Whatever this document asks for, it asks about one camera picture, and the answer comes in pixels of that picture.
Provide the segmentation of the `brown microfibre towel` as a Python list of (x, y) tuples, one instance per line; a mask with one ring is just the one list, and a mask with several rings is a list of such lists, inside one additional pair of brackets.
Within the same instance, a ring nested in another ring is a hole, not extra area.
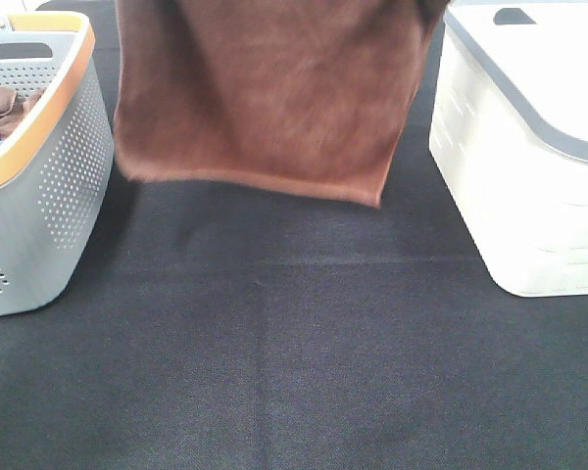
[(116, 158), (378, 207), (443, 1), (121, 1)]

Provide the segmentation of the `brown towel in basket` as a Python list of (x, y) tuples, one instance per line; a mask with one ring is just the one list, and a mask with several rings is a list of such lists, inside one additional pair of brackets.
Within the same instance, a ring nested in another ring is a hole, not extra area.
[(0, 141), (7, 139), (30, 113), (45, 92), (38, 89), (30, 96), (21, 96), (16, 90), (0, 87)]

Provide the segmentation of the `black table cloth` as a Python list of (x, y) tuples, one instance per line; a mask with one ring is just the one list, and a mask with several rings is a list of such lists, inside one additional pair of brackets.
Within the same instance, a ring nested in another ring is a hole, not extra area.
[(588, 296), (490, 278), (440, 50), (380, 209), (114, 172), (63, 294), (0, 317), (0, 469), (588, 469)]

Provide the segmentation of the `white storage bin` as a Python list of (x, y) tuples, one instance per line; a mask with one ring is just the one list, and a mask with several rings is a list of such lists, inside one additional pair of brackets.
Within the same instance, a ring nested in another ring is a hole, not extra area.
[(493, 280), (588, 295), (588, 1), (455, 1), (429, 149)]

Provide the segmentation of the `grey perforated laundry basket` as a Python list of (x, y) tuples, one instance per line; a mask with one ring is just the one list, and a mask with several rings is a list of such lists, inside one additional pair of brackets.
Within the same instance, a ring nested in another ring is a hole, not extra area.
[(0, 145), (0, 316), (68, 284), (99, 213), (114, 141), (77, 12), (0, 16), (0, 87), (39, 101)]

